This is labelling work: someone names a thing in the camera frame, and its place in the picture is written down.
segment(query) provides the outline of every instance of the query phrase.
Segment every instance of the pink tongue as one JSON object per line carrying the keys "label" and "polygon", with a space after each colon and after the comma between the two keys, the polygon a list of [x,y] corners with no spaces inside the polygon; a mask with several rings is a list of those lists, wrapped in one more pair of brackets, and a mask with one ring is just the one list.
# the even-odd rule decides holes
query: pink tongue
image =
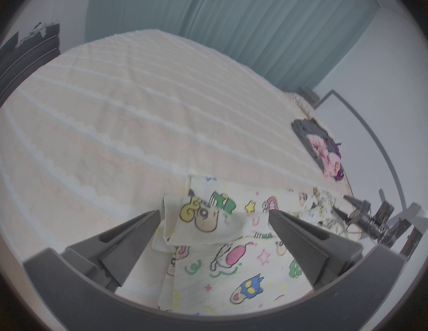
{"label": "pink tongue", "polygon": [[236,246],[227,256],[226,256],[226,263],[229,266],[232,266],[233,264],[237,263],[240,259],[240,257],[242,257],[244,255],[246,251],[246,248],[244,247],[244,245],[239,245]]}

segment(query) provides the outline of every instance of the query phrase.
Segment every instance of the yellow star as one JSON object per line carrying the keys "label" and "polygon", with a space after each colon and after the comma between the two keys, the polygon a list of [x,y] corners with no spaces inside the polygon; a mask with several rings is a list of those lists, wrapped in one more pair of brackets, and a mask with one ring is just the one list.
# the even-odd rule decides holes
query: yellow star
{"label": "yellow star", "polygon": [[255,212],[255,202],[254,201],[250,201],[245,207],[244,209],[246,210],[246,212],[248,213],[252,213]]}

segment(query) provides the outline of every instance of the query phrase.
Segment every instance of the curtain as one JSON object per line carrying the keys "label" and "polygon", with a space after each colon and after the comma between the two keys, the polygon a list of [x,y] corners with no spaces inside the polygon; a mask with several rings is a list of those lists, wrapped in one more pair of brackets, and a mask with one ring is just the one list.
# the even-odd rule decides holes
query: curtain
{"label": "curtain", "polygon": [[376,0],[90,0],[85,40],[159,29],[214,48],[278,88],[314,88],[357,42]]}

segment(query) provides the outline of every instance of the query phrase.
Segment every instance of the crumpled white cloth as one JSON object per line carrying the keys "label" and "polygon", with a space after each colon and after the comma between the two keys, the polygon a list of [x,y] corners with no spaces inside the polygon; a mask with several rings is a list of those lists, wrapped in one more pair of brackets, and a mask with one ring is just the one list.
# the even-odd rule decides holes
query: crumpled white cloth
{"label": "crumpled white cloth", "polygon": [[268,223],[269,209],[294,214],[333,233],[334,199],[191,177],[189,196],[164,196],[165,219],[153,249],[173,254],[158,306],[187,315],[232,315],[287,304],[312,290]]}

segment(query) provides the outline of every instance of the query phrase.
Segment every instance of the pink cloth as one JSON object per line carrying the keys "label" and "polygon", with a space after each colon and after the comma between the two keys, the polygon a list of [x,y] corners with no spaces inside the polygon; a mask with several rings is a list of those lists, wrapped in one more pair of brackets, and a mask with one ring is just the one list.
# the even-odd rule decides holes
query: pink cloth
{"label": "pink cloth", "polygon": [[329,153],[327,145],[321,137],[309,134],[306,135],[306,138],[323,163],[323,175],[326,178],[336,176],[340,170],[340,157],[335,153]]}

